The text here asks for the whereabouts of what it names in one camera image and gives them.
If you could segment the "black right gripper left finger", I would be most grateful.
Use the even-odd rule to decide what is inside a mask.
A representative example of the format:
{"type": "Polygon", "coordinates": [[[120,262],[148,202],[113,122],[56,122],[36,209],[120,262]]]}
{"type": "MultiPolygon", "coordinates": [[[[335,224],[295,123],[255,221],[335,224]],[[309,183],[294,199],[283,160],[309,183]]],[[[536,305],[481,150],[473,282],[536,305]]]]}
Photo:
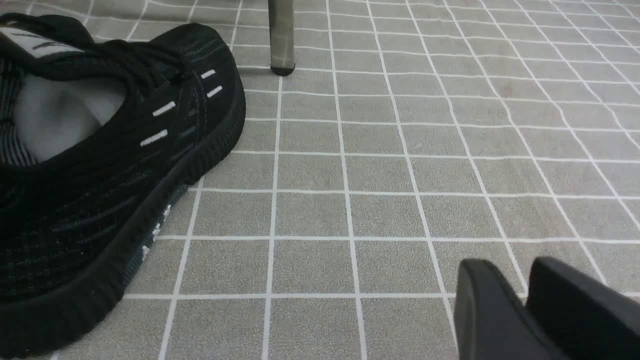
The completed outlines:
{"type": "Polygon", "coordinates": [[[460,360],[567,360],[486,259],[459,263],[454,326],[460,360]]]}

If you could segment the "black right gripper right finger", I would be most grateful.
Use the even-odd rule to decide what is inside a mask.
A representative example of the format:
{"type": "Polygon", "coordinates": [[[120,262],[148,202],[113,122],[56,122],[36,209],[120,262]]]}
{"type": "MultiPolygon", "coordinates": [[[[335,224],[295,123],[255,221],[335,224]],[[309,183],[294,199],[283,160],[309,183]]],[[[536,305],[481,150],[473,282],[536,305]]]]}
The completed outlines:
{"type": "Polygon", "coordinates": [[[640,307],[550,256],[535,258],[526,309],[570,360],[637,360],[640,307]]]}

